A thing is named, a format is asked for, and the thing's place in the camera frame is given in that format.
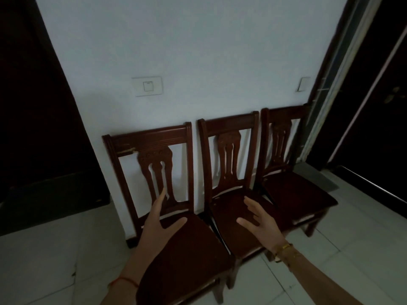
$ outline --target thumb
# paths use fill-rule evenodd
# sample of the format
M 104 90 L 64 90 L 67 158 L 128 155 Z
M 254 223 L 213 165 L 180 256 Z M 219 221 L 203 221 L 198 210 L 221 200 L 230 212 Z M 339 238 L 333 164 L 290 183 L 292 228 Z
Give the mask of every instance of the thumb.
M 244 218 L 242 218 L 242 217 L 239 217 L 239 218 L 236 220 L 236 222 L 237 222 L 239 225 L 245 227 L 245 228 L 246 228 L 247 230 L 249 230 L 252 234 L 254 234 L 254 233 L 256 232 L 256 230 L 257 230 L 257 226 L 253 225 L 251 222 L 249 222 L 248 220 L 246 220 L 246 219 L 244 219 Z
M 173 223 L 171 226 L 169 226 L 167 229 L 165 229 L 165 231 L 167 232 L 167 234 L 169 236 L 168 239 L 172 238 L 173 235 L 178 230 L 180 230 L 183 225 L 185 225 L 186 221 L 187 221 L 186 217 L 180 218 L 175 223 Z

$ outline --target white wall switch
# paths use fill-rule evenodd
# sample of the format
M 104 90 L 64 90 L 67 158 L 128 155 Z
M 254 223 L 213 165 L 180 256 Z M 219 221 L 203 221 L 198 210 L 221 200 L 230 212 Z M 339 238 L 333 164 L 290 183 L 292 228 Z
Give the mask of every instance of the white wall switch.
M 309 87 L 311 77 L 302 77 L 298 86 L 297 92 L 306 91 Z
M 162 94 L 161 77 L 132 78 L 135 96 Z

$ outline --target chair leg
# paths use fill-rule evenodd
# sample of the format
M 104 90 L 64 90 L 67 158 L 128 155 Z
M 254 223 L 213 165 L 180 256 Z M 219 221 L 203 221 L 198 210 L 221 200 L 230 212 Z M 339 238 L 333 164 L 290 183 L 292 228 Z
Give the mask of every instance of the chair leg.
M 227 285 L 228 289 L 232 289 L 234 287 L 234 283 L 236 282 L 237 272 L 239 272 L 239 268 L 240 268 L 241 264 L 242 264 L 242 260 L 236 259 L 233 270 L 227 277 L 226 285 Z
M 266 254 L 266 257 L 267 257 L 268 261 L 270 261 L 270 262 L 274 261 L 274 255 L 272 254 L 271 251 L 266 250 L 265 254 Z
M 221 305 L 223 304 L 223 289 L 226 285 L 226 277 L 222 277 L 216 280 L 218 284 L 213 288 L 213 295 L 216 302 Z
M 305 231 L 304 231 L 306 236 L 312 237 L 315 229 L 317 228 L 318 223 L 325 217 L 325 215 L 327 213 L 328 213 L 328 211 L 323 211 L 323 212 L 319 213 L 318 215 L 316 215 L 316 217 L 319 217 L 319 218 L 307 226 L 307 229 L 305 229 Z

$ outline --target chair seat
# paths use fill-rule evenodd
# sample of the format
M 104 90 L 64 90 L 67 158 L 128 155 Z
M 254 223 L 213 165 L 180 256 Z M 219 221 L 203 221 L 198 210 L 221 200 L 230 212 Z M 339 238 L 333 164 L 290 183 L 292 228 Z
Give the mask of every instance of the chair seat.
M 236 222 L 237 217 L 242 217 L 258 226 L 253 213 L 243 202 L 244 196 L 260 203 L 264 210 L 274 217 L 281 231 L 293 227 L 288 216 L 277 210 L 267 199 L 249 189 L 239 188 L 219 195 L 212 200 L 209 208 L 222 239 L 238 259 L 261 247 L 256 237 Z
M 188 221 L 148 267 L 137 304 L 177 303 L 230 271 L 232 257 L 198 216 L 181 213 L 160 222 L 166 228 L 181 217 Z
M 262 186 L 273 203 L 295 221 L 338 204 L 327 192 L 294 172 L 266 176 Z

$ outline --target chair backrest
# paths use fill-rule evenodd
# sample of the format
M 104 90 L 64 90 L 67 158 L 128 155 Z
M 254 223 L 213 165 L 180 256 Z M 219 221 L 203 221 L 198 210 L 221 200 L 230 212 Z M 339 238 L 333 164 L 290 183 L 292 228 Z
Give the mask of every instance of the chair backrest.
M 105 135 L 103 136 L 103 141 L 107 148 L 107 152 L 109 153 L 110 160 L 112 161 L 113 168 L 118 179 L 120 189 L 125 198 L 127 208 L 129 209 L 137 236 L 141 235 L 141 227 L 144 225 L 148 214 L 140 218 L 138 217 L 122 166 L 119 161 L 119 157 L 138 152 L 138 163 L 145 179 L 147 180 L 152 202 L 155 201 L 157 196 L 149 167 L 151 165 L 151 168 L 155 174 L 158 191 L 161 191 L 164 187 L 162 178 L 163 166 L 161 162 L 164 162 L 164 173 L 168 198 L 165 197 L 163 201 L 161 215 L 180 210 L 189 210 L 190 212 L 194 211 L 191 122 L 186 122 L 184 125 L 180 126 L 157 128 L 129 134 L 120 134 L 117 136 Z M 181 143 L 186 143 L 188 200 L 184 202 L 177 202 L 174 197 L 172 185 L 173 153 L 169 146 Z
M 261 110 L 261 141 L 258 155 L 256 182 L 261 182 L 263 176 L 276 171 L 292 169 L 289 164 L 290 152 L 285 157 L 288 138 L 291 133 L 292 120 L 303 118 L 308 112 L 308 106 L 292 106 L 278 109 L 263 108 Z M 271 158 L 266 165 L 267 151 L 272 135 Z
M 198 120 L 202 149 L 203 181 L 205 184 L 205 204 L 210 203 L 213 197 L 230 188 L 237 186 L 249 188 L 256 154 L 258 124 L 258 111 L 208 121 L 204 119 Z M 239 130 L 244 129 L 251 129 L 251 133 L 245 177 L 239 180 L 236 172 L 241 140 Z M 217 139 L 221 172 L 219 184 L 213 189 L 209 150 L 209 137 L 212 136 L 216 136 Z

